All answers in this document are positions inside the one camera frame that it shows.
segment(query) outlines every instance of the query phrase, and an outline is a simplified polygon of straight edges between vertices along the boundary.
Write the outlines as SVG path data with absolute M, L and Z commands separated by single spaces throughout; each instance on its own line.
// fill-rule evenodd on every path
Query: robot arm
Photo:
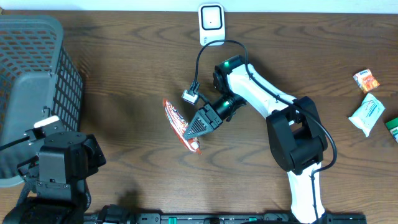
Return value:
M 287 95 L 258 74 L 249 64 L 252 77 L 270 91 L 295 105 L 311 112 L 316 118 L 315 104 L 308 97 L 296 100 Z M 272 155 L 283 170 L 287 171 L 292 192 L 292 213 L 301 223 L 312 223 L 317 218 L 313 207 L 313 190 L 310 175 L 321 167 L 323 151 L 327 148 L 326 138 L 311 119 L 300 114 L 290 106 L 278 101 L 247 74 L 244 60 L 235 56 L 215 67 L 214 85 L 223 96 L 215 103 L 207 103 L 200 108 L 184 134 L 185 139 L 210 133 L 219 127 L 223 120 L 230 120 L 236 109 L 249 102 L 267 120 L 267 129 Z M 291 124 L 303 126 L 292 131 Z M 319 189 L 319 173 L 315 174 L 315 197 L 320 217 L 322 207 Z
M 37 156 L 18 165 L 25 186 L 4 224 L 83 223 L 91 203 L 86 178 L 106 159 L 92 134 L 66 131 L 58 117 L 49 117 L 25 132 Z M 29 197 L 30 191 L 36 197 Z
M 271 85 L 255 71 L 251 64 L 249 65 L 249 71 L 253 74 L 253 78 L 262 85 L 277 95 L 280 95 L 281 98 L 293 103 L 293 100 L 295 100 L 294 96 L 287 95 Z M 265 119 L 267 119 L 273 111 L 281 111 L 287 107 L 287 105 L 277 101 L 254 83 L 254 81 L 249 78 L 244 65 L 233 69 L 232 73 L 227 76 L 227 79 L 230 90 L 247 100 Z M 296 175 L 292 171 L 287 173 L 290 189 L 292 191 L 292 213 L 301 223 L 312 223 L 316 220 L 310 176 L 313 170 L 319 169 L 320 167 L 321 163 L 313 164 L 304 169 L 301 175 Z M 318 214 L 321 215 L 325 212 L 325 209 L 322 207 L 320 200 L 319 173 L 315 174 L 315 195 Z

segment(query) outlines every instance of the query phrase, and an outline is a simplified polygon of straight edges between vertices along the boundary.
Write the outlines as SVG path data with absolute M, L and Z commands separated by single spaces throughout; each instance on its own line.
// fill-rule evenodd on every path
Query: wire mesh basket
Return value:
M 49 16 L 0 16 L 0 144 L 57 115 L 77 131 L 83 80 L 63 48 L 63 29 Z M 20 184 L 17 165 L 39 146 L 21 143 L 0 152 L 0 187 Z

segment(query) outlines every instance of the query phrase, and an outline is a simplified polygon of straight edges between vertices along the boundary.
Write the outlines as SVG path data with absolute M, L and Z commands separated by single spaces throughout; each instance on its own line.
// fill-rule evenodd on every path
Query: chip bag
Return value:
M 201 154 L 198 138 L 193 138 L 189 140 L 184 139 L 183 135 L 188 128 L 188 123 L 180 115 L 177 109 L 175 109 L 170 101 L 166 99 L 163 99 L 163 107 L 166 117 L 169 119 L 170 125 L 180 142 L 190 151 Z
M 369 69 L 363 70 L 362 72 L 358 72 L 357 74 L 355 74 L 354 80 L 365 94 L 380 85 Z

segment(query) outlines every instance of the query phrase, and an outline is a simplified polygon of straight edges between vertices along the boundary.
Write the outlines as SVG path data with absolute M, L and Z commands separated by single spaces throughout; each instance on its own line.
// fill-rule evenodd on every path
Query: wooden table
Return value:
M 203 155 L 179 143 L 162 108 L 170 99 L 188 120 L 196 108 L 182 91 L 194 75 L 199 44 L 195 12 L 6 11 L 48 14 L 86 80 L 81 131 L 94 133 L 108 163 L 88 178 L 90 212 L 111 203 L 165 213 L 288 210 L 286 173 L 269 150 L 266 121 L 251 106 L 200 139 Z M 398 16 L 226 13 L 227 38 L 241 41 L 256 70 L 276 87 L 317 105 L 338 146 L 321 174 L 322 202 L 332 212 L 361 212 L 368 223 L 397 223 L 398 145 L 384 126 L 398 116 Z M 218 97 L 216 64 L 241 48 L 206 49 L 201 92 Z M 370 137 L 349 120 L 364 94 L 353 74 L 370 68 L 386 107 Z M 324 164 L 331 160 L 331 149 Z M 22 186 L 1 189 L 0 219 Z

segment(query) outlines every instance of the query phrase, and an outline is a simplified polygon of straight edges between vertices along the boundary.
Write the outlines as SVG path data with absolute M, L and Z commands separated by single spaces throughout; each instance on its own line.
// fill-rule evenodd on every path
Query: black cable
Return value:
M 337 160 L 337 148 L 336 148 L 335 141 L 333 140 L 333 138 L 330 135 L 330 133 L 328 132 L 328 130 L 326 130 L 326 128 L 309 111 L 294 105 L 294 103 L 291 103 L 291 102 L 289 102 L 289 101 L 287 101 L 285 99 L 282 99 L 278 94 L 276 94 L 276 93 L 272 92 L 271 90 L 269 90 L 267 87 L 262 85 L 259 81 L 257 81 L 253 77 L 253 74 L 249 71 L 248 50 L 242 43 L 240 43 L 240 42 L 238 42 L 236 40 L 214 40 L 214 41 L 211 41 L 211 42 L 207 43 L 206 45 L 204 45 L 201 48 L 201 50 L 199 51 L 198 57 L 197 57 L 197 64 L 196 64 L 196 69 L 195 69 L 195 78 L 192 81 L 191 88 L 194 88 L 195 85 L 197 84 L 199 58 L 200 58 L 201 53 L 203 52 L 203 50 L 207 46 L 209 46 L 210 44 L 217 43 L 217 42 L 231 42 L 231 43 L 240 45 L 244 49 L 244 67 L 246 69 L 246 72 L 249 75 L 249 78 L 251 78 L 257 85 L 259 85 L 260 88 L 262 88 L 265 92 L 270 94 L 275 99 L 281 101 L 282 103 L 284 103 L 284 104 L 286 104 L 288 106 L 291 106 L 293 109 L 297 110 L 299 113 L 303 114 L 307 118 L 310 118 L 315 124 L 317 124 L 320 127 L 320 129 L 322 129 L 322 131 L 325 133 L 326 137 L 329 139 L 331 148 L 333 149 L 333 158 L 332 158 L 331 162 L 328 165 L 324 166 L 324 167 L 321 167 L 319 169 L 313 170 L 311 172 L 311 176 L 310 176 L 311 182 L 312 182 L 312 196 L 313 196 L 313 206 L 314 206 L 314 210 L 315 210 L 315 217 L 317 218 L 317 223 L 319 223 L 318 210 L 317 210 L 317 200 L 316 200 L 316 195 L 315 195 L 315 174 L 317 172 L 321 172 L 321 171 L 324 171 L 324 170 L 327 170 L 327 169 L 331 168 L 336 163 L 336 160 Z
M 201 93 L 198 93 L 198 92 L 196 92 L 196 94 L 199 96 L 199 98 L 201 98 L 205 103 L 209 103 L 209 100 L 207 100 L 207 98 L 203 95 L 203 94 L 201 94 Z
M 5 150 L 5 149 L 7 149 L 7 148 L 9 148 L 9 147 L 11 147 L 11 146 L 15 146 L 16 144 L 19 144 L 19 143 L 27 141 L 27 140 L 29 140 L 29 136 L 26 136 L 24 138 L 21 138 L 21 139 L 15 140 L 13 142 L 7 143 L 7 144 L 5 144 L 3 146 L 0 146 L 0 152 Z
M 243 47 L 243 49 L 244 49 L 244 58 L 245 58 L 246 70 L 249 70 L 249 69 L 248 69 L 248 63 L 249 63 L 249 62 L 248 62 L 248 50 L 246 49 L 246 47 L 245 47 L 242 43 L 240 43 L 240 42 L 238 42 L 238 41 L 236 41 L 236 40 L 214 40 L 214 41 L 211 41 L 211 42 L 207 43 L 206 45 L 204 45 L 204 46 L 200 49 L 200 51 L 199 51 L 199 54 L 198 54 L 198 57 L 197 57 L 197 65 L 196 65 L 196 68 L 195 68 L 195 78 L 194 78 L 193 81 L 192 81 L 191 90 L 194 89 L 195 85 L 197 84 L 197 80 L 198 80 L 198 69 L 199 69 L 199 58 L 200 58 L 201 53 L 202 53 L 203 50 L 204 50 L 206 47 L 208 47 L 210 44 L 214 44 L 214 43 L 217 43 L 217 42 L 230 42 L 230 43 L 238 44 L 238 45 L 240 45 L 241 47 Z
M 35 184 L 36 180 L 34 179 L 30 179 L 25 183 L 24 188 L 22 188 L 21 194 L 19 195 L 17 206 L 26 201 L 27 196 L 29 195 L 30 191 L 32 191 Z

